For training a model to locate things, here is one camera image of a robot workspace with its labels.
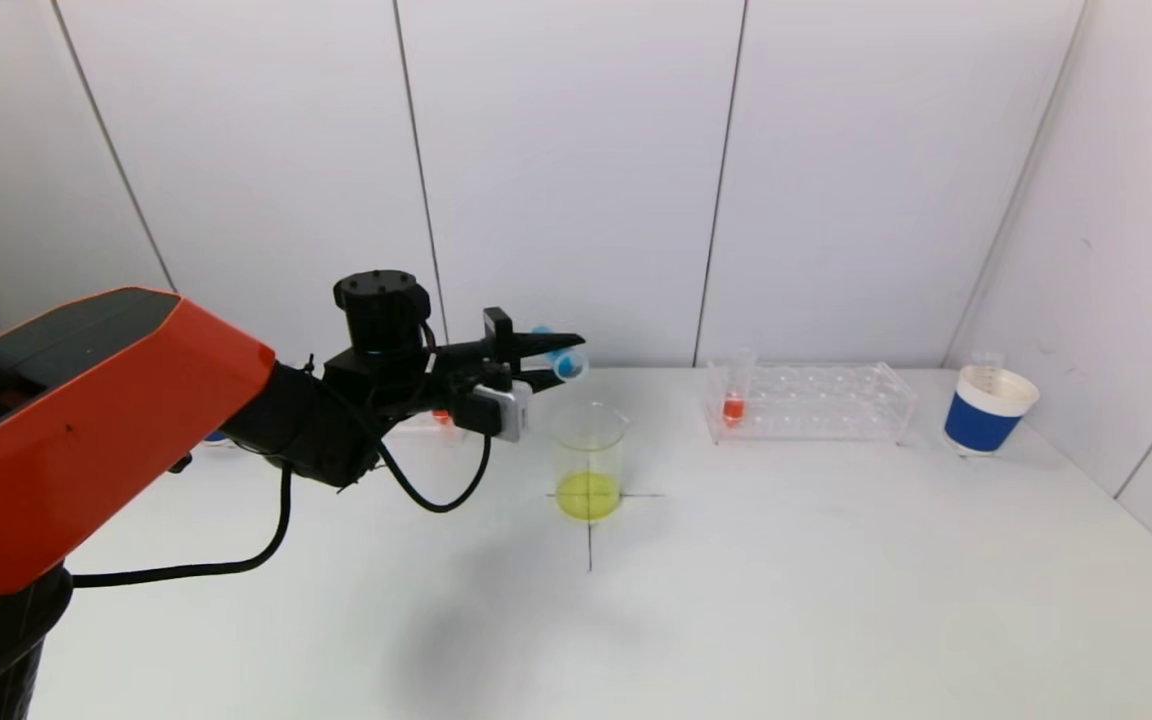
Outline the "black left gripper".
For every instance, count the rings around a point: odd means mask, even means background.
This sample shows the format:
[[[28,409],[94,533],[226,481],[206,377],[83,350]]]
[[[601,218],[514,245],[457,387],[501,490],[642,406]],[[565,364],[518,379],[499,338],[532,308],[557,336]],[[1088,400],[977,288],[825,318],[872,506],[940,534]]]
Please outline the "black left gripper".
[[[480,340],[452,343],[435,351],[435,378],[444,381],[483,381],[500,373],[511,373],[511,357],[547,356],[564,354],[570,348],[585,344],[585,338],[575,333],[513,331],[511,316],[502,306],[485,306],[483,310],[483,338]],[[516,373],[516,381],[526,382],[531,391],[540,393],[561,387],[564,382],[552,366],[525,369]]]

